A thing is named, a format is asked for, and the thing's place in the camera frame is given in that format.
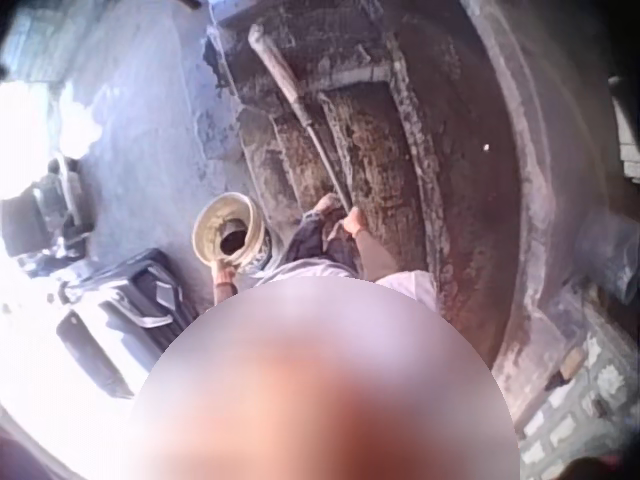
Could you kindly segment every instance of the stained concrete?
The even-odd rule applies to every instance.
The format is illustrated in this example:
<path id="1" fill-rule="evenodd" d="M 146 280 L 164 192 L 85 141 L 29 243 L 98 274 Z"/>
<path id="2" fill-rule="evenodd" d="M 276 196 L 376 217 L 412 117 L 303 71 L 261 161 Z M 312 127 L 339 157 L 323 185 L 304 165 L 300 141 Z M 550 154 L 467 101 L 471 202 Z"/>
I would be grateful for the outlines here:
<path id="1" fill-rule="evenodd" d="M 69 76 L 102 135 L 82 161 L 101 265 L 159 247 L 188 296 L 212 305 L 208 269 L 191 248 L 197 215 L 226 191 L 252 193 L 236 105 L 203 62 L 205 8 L 121 0 L 92 29 Z"/>

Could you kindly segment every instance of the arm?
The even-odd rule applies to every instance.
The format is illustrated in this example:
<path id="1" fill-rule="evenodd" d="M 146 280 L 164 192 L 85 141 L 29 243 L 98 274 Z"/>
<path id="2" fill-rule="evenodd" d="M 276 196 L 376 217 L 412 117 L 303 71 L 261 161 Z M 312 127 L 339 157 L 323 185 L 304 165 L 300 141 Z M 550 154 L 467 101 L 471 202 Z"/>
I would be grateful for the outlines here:
<path id="1" fill-rule="evenodd" d="M 215 305 L 224 302 L 238 293 L 238 288 L 233 283 L 233 279 L 236 276 L 235 268 L 223 262 L 218 262 L 212 273 Z"/>
<path id="2" fill-rule="evenodd" d="M 352 208 L 345 218 L 344 229 L 356 241 L 364 267 L 365 280 L 375 282 L 399 271 L 396 260 L 369 231 L 367 219 L 358 207 Z"/>

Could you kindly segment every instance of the sunlit ground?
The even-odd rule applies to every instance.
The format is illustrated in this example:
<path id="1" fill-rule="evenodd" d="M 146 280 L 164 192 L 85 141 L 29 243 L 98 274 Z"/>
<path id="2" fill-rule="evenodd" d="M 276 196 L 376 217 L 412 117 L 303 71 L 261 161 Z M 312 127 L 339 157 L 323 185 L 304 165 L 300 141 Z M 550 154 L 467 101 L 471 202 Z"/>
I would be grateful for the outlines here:
<path id="1" fill-rule="evenodd" d="M 44 84 L 0 85 L 0 198 L 20 194 L 46 172 L 55 150 L 80 158 L 101 129 L 64 89 L 52 104 Z M 0 244 L 0 403 L 37 442 L 87 479 L 117 478 L 131 401 L 96 387 L 58 339 L 51 281 L 31 281 Z M 136 387 L 144 380 L 138 376 Z"/>

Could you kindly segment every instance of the bucket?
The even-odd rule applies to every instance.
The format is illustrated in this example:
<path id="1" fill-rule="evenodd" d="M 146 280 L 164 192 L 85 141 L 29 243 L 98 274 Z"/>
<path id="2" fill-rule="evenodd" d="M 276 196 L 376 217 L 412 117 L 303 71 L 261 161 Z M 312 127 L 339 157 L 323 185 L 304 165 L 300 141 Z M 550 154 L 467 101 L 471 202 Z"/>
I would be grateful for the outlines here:
<path id="1" fill-rule="evenodd" d="M 262 213 L 241 193 L 225 193 L 200 213 L 192 243 L 203 263 L 223 260 L 245 274 L 260 272 L 272 258 L 272 238 Z"/>

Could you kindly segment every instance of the dark pants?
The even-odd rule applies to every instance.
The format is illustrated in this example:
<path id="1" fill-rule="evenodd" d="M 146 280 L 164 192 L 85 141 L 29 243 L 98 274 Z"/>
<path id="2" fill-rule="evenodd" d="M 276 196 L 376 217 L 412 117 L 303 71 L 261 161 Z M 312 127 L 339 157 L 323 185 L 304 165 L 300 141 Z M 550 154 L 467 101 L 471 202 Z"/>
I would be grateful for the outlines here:
<path id="1" fill-rule="evenodd" d="M 291 242 L 289 242 L 281 265 L 305 258 L 326 258 L 357 272 L 358 268 L 353 258 L 353 247 L 349 245 L 345 235 L 337 235 L 336 238 L 332 238 L 327 243 L 326 250 L 323 249 L 322 230 L 324 224 L 324 219 L 318 213 L 306 213 Z"/>

